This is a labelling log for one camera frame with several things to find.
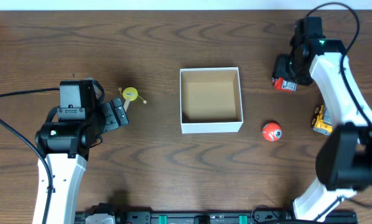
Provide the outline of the yellow wooden rattle drum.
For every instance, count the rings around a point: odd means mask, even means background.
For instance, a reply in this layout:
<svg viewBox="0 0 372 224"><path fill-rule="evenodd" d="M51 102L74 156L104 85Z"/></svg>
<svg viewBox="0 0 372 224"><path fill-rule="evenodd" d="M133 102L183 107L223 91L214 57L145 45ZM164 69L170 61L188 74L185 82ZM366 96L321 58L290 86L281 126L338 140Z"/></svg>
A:
<svg viewBox="0 0 372 224"><path fill-rule="evenodd" d="M147 103L147 101L139 95L139 92L134 87L127 87L125 89L122 89L121 87L118 88L120 94L125 99L125 102L123 104L124 110L127 111L129 108L129 105L132 101L135 101L136 99L141 99L144 104Z"/></svg>

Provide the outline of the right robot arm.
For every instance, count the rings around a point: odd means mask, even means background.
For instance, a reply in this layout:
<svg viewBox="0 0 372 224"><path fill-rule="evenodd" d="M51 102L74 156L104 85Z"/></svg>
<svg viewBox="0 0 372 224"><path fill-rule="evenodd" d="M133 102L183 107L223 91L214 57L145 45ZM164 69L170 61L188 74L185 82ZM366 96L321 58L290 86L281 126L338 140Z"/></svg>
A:
<svg viewBox="0 0 372 224"><path fill-rule="evenodd" d="M316 83L333 128L316 157L315 180L293 202L296 219L322 222L345 199L372 185L372 109L340 40L292 40L291 47L290 54L277 57L273 77L305 86Z"/></svg>

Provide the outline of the red toy fire truck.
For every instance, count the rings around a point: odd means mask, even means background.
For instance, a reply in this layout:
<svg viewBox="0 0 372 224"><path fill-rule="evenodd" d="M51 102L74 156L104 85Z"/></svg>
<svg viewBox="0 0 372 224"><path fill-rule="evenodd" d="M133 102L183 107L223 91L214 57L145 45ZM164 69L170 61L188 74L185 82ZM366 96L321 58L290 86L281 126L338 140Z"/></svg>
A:
<svg viewBox="0 0 372 224"><path fill-rule="evenodd" d="M272 78L272 85L275 90L294 92L296 91L297 84L294 82L286 81L283 78Z"/></svg>

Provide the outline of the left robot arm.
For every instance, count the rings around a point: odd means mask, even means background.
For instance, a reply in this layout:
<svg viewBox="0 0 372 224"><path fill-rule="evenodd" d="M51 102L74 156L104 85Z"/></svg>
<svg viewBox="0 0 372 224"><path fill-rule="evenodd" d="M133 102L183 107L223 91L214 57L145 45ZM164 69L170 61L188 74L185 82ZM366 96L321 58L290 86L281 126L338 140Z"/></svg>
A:
<svg viewBox="0 0 372 224"><path fill-rule="evenodd" d="M115 98L100 105L52 108L35 141L39 186L34 223L74 223L77 197L89 150L104 133L129 123L130 99Z"/></svg>

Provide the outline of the orange toy ball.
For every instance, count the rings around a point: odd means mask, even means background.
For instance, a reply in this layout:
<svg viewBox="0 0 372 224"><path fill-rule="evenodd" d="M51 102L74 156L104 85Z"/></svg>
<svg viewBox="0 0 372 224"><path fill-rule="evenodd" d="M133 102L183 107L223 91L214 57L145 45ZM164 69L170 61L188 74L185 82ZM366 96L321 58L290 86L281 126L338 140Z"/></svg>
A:
<svg viewBox="0 0 372 224"><path fill-rule="evenodd" d="M263 126L261 133L264 139L274 142L282 137L282 128L277 123L270 122Z"/></svg>

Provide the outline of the yellow grey toy dump truck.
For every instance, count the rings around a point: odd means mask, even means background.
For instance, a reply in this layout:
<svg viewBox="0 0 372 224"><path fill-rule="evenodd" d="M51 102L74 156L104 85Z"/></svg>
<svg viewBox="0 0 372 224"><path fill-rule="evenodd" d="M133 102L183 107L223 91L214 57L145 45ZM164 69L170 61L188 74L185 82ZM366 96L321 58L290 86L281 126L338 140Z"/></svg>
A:
<svg viewBox="0 0 372 224"><path fill-rule="evenodd" d="M333 129L330 114L324 104L316 107L311 121L311 128L318 133L327 136L331 135Z"/></svg>

